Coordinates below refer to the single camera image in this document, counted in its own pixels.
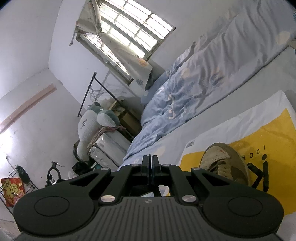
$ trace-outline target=shoe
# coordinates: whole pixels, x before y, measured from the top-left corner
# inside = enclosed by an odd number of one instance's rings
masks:
[[[249,169],[241,156],[225,143],[209,146],[200,161],[200,168],[234,182],[251,186]]]

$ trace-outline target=silver screw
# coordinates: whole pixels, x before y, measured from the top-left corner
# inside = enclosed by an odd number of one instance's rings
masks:
[[[182,197],[182,200],[184,202],[195,202],[196,201],[196,196],[193,195],[185,195]]]
[[[115,197],[112,195],[104,195],[101,197],[102,202],[113,202],[115,200]]]

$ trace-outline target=yellow and white package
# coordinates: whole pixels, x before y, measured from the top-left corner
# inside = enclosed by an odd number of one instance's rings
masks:
[[[268,193],[284,208],[285,218],[278,234],[296,240],[296,113],[283,91],[261,104],[204,132],[188,142],[179,161],[183,171],[200,165],[208,146],[223,142],[263,171],[268,163]],[[252,182],[257,175],[250,171]],[[261,179],[257,189],[263,190]]]

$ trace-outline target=plush toy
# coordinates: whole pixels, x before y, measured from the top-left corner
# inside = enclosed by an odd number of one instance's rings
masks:
[[[104,126],[117,127],[120,126],[118,117],[111,110],[104,110],[98,102],[88,106],[88,110],[84,113],[78,124],[79,143],[77,146],[77,156],[88,161],[87,146],[93,136]]]

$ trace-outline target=shoe tongue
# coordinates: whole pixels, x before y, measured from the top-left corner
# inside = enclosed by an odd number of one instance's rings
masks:
[[[217,160],[217,161],[213,162],[209,166],[208,171],[213,172],[215,174],[218,174],[218,166],[221,165],[221,164],[226,164],[225,159],[220,159],[220,160]]]

